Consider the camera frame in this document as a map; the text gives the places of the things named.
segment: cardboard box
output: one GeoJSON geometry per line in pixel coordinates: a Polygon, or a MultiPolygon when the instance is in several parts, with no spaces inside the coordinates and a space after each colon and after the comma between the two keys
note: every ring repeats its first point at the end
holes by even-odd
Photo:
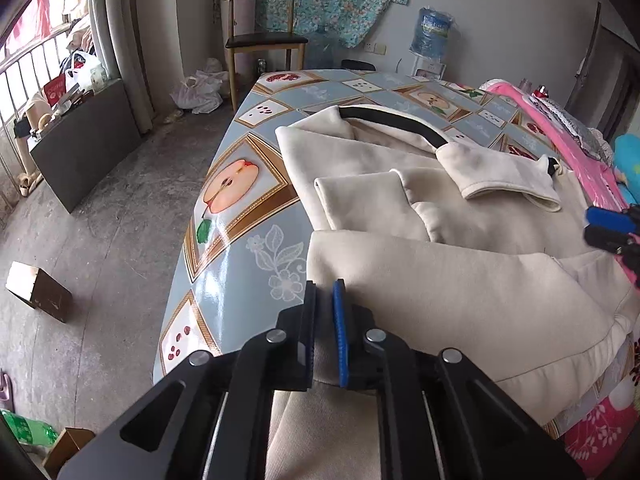
{"type": "Polygon", "coordinates": [[[42,461],[42,466],[52,480],[56,480],[58,473],[73,455],[80,451],[95,436],[90,430],[80,428],[65,428],[56,443],[42,461]]]}
{"type": "Polygon", "coordinates": [[[64,323],[72,303],[71,292],[40,267],[13,262],[6,288],[31,308],[39,308],[64,323]]]}

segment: chair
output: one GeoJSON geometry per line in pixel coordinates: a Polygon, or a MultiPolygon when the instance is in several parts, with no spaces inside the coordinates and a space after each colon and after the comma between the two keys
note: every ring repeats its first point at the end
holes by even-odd
{"type": "Polygon", "coordinates": [[[347,70],[369,70],[371,72],[376,71],[375,65],[365,61],[356,61],[355,59],[343,59],[340,63],[340,68],[347,70]]]}
{"type": "Polygon", "coordinates": [[[254,34],[234,35],[234,0],[229,1],[229,39],[226,48],[229,50],[229,85],[231,86],[231,102],[234,111],[238,111],[238,89],[236,87],[236,52],[253,52],[255,50],[287,51],[287,70],[291,70],[291,50],[298,50],[298,70],[302,70],[305,61],[305,44],[308,39],[293,33],[294,1],[289,4],[289,27],[287,32],[256,32],[254,34]]]}

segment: black chair seat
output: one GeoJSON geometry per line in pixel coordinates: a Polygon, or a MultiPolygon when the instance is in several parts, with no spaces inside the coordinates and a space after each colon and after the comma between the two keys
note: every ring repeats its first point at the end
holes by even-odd
{"type": "Polygon", "coordinates": [[[308,39],[288,32],[256,32],[255,34],[240,34],[226,41],[227,48],[241,46],[275,45],[281,43],[308,43],[308,39]]]}
{"type": "Polygon", "coordinates": [[[345,68],[347,70],[370,70],[371,72],[376,71],[375,65],[367,63],[366,61],[357,61],[355,59],[343,59],[340,63],[340,68],[345,68]]]}

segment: apple slice illustration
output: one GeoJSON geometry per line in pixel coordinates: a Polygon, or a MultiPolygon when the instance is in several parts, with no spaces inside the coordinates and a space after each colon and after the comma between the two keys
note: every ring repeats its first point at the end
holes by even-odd
{"type": "Polygon", "coordinates": [[[220,171],[202,195],[209,212],[220,213],[246,195],[258,178],[258,171],[258,166],[244,158],[220,171]]]}

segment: metal rod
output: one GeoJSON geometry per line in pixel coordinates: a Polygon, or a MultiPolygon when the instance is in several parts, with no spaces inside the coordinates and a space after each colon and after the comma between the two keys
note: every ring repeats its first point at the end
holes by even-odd
{"type": "Polygon", "coordinates": [[[51,77],[51,70],[49,70],[49,64],[47,63],[47,55],[44,53],[44,44],[41,44],[40,48],[42,49],[42,59],[44,60],[44,66],[47,69],[47,74],[49,75],[49,81],[51,81],[53,78],[51,77]]]}
{"type": "Polygon", "coordinates": [[[40,80],[38,79],[38,73],[36,72],[36,64],[33,62],[33,54],[30,52],[29,57],[31,58],[31,67],[33,68],[33,75],[36,76],[36,85],[38,85],[38,90],[42,90],[42,86],[40,85],[40,80]]]}
{"type": "Polygon", "coordinates": [[[17,119],[18,118],[18,108],[15,107],[14,96],[11,94],[11,87],[9,86],[9,78],[6,76],[6,72],[4,72],[2,75],[4,75],[4,80],[6,81],[6,89],[9,92],[9,99],[11,99],[11,106],[14,107],[14,116],[17,119]]]}
{"type": "Polygon", "coordinates": [[[27,102],[29,100],[29,93],[27,92],[27,85],[24,84],[24,78],[22,77],[22,68],[20,67],[20,60],[16,61],[15,63],[18,66],[18,72],[20,73],[20,82],[22,83],[22,88],[24,89],[24,96],[26,98],[25,102],[27,102]]]}
{"type": "Polygon", "coordinates": [[[0,164],[2,164],[2,167],[4,168],[4,172],[6,173],[6,176],[9,177],[9,180],[14,185],[15,190],[18,192],[18,196],[21,196],[20,186],[18,186],[18,184],[14,180],[14,176],[11,174],[11,171],[9,171],[9,168],[6,166],[6,162],[4,161],[4,157],[1,154],[0,154],[0,164]]]}
{"type": "Polygon", "coordinates": [[[60,25],[59,27],[55,27],[52,33],[49,34],[46,38],[41,38],[40,40],[32,41],[31,43],[25,45],[24,47],[16,50],[14,53],[9,54],[9,56],[7,56],[5,59],[3,59],[0,62],[0,73],[4,72],[8,67],[14,64],[18,59],[23,58],[32,50],[35,50],[36,48],[43,45],[44,43],[47,43],[47,41],[51,40],[52,38],[56,38],[57,36],[60,36],[60,34],[68,31],[70,28],[71,28],[70,23],[66,23],[65,25],[60,25]]]}
{"type": "Polygon", "coordinates": [[[24,167],[24,164],[22,163],[22,159],[20,158],[20,153],[18,153],[18,148],[16,147],[16,145],[14,144],[14,142],[11,140],[11,136],[9,135],[9,130],[6,127],[6,123],[4,122],[4,119],[2,118],[2,113],[0,112],[0,123],[2,123],[2,129],[4,130],[4,134],[6,135],[7,140],[9,141],[9,144],[11,145],[12,149],[14,150],[14,155],[15,158],[18,159],[18,164],[20,164],[22,170],[26,173],[27,169],[24,167]]]}
{"type": "Polygon", "coordinates": [[[2,189],[0,189],[0,196],[2,196],[2,200],[4,200],[4,202],[9,207],[9,211],[13,211],[15,207],[11,202],[9,202],[9,199],[6,197],[6,195],[4,194],[4,191],[2,191],[2,189]]]}
{"type": "Polygon", "coordinates": [[[57,36],[54,36],[53,38],[53,46],[56,47],[56,57],[58,58],[58,69],[60,69],[60,62],[62,62],[62,60],[60,59],[60,51],[58,50],[58,42],[56,41],[57,36]]]}

